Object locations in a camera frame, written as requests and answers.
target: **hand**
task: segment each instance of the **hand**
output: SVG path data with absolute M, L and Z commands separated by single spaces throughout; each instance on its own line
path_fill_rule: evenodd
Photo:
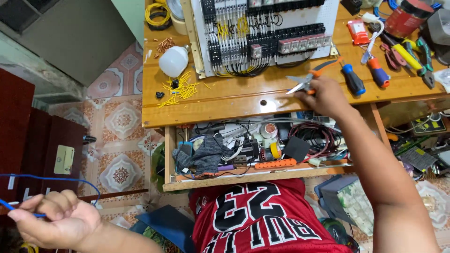
M 32 212 L 44 213 L 38 219 Z M 23 239 L 42 248 L 82 251 L 92 234 L 102 226 L 100 214 L 71 190 L 36 195 L 8 213 Z
M 315 97 L 305 92 L 296 92 L 295 97 L 306 103 L 314 111 L 338 120 L 353 108 L 348 103 L 339 83 L 328 77 L 317 77 L 311 80 L 311 88 L 316 90 Z

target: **led light bulb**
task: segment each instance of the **led light bulb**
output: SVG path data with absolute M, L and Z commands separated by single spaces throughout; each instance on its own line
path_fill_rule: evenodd
M 176 78 L 188 66 L 188 53 L 191 50 L 189 45 L 173 46 L 169 48 L 160 58 L 159 67 L 164 74 Z

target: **person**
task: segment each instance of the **person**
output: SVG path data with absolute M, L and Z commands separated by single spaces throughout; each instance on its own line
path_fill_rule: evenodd
M 316 96 L 295 94 L 316 112 L 336 120 L 375 218 L 374 252 L 440 252 L 428 212 L 392 152 L 346 100 L 340 85 L 318 77 Z M 335 243 L 303 198 L 300 179 L 199 189 L 192 239 L 204 253 L 351 252 Z M 44 213 L 50 221 L 37 219 Z M 43 248 L 85 253 L 163 252 L 152 240 L 102 221 L 99 212 L 69 190 L 37 195 L 8 213 L 24 240 Z

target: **red can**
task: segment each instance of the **red can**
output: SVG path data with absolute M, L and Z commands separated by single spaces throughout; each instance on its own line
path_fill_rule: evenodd
M 406 38 L 433 13 L 433 8 L 424 2 L 403 0 L 387 18 L 384 30 L 395 37 Z

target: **red jersey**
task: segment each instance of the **red jersey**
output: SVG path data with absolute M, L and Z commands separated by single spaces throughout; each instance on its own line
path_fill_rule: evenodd
M 192 239 L 202 253 L 345 252 L 304 199 L 300 179 L 196 189 Z

